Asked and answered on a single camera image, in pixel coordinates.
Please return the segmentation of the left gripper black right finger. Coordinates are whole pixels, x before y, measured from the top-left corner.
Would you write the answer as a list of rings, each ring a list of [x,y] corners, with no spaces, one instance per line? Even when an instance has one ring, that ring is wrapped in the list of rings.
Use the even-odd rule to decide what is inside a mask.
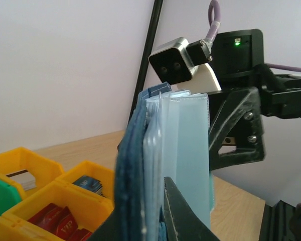
[[[170,177],[164,178],[164,221],[168,240],[218,240],[210,229],[197,218]]]

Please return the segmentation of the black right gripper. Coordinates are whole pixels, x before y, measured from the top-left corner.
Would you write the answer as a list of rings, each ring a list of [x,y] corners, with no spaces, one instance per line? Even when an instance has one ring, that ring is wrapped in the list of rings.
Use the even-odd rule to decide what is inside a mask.
[[[208,93],[209,168],[263,161],[260,97],[255,87]]]

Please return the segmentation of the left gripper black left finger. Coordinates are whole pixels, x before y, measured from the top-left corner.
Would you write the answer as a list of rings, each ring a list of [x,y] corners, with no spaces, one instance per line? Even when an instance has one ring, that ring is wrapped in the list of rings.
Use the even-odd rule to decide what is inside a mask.
[[[112,211],[106,221],[87,239],[88,241],[120,241],[119,224],[116,209]]]

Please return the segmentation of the blue card holder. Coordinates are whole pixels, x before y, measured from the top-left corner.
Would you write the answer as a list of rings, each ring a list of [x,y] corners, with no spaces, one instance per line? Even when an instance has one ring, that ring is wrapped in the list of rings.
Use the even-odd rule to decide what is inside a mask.
[[[173,92],[168,83],[139,93],[118,147],[115,218],[118,240],[164,240],[164,179],[172,180],[195,218],[210,224],[209,99]]]

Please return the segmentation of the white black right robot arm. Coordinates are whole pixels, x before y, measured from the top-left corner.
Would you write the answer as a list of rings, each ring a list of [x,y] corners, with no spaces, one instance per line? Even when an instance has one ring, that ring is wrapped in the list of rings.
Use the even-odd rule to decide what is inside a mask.
[[[259,29],[218,34],[212,55],[221,90],[209,93],[209,168],[262,161],[262,117],[301,118],[301,77],[272,72]]]

